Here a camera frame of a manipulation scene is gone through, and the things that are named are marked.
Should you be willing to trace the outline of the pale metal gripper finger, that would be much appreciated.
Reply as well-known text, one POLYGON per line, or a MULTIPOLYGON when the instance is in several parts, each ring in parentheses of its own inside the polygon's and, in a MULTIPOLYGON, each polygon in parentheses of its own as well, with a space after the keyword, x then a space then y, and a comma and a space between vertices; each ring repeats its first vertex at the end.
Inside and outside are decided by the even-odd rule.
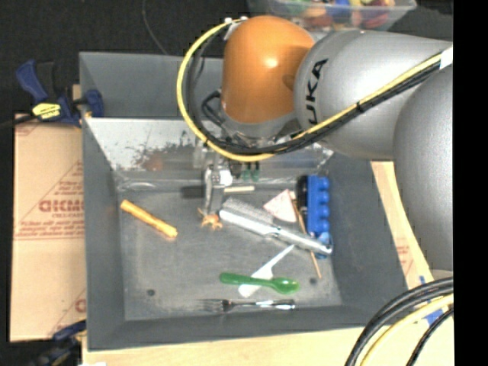
POLYGON ((207 215, 211 212, 211 202, 212 202, 212 193, 214 188, 214 172, 211 168, 207 168, 204 172, 203 177, 204 182, 204 206, 203 211, 204 214, 207 215))
POLYGON ((213 174, 213 213, 216 214, 223 203, 225 190, 233 183, 229 169, 220 169, 213 174))

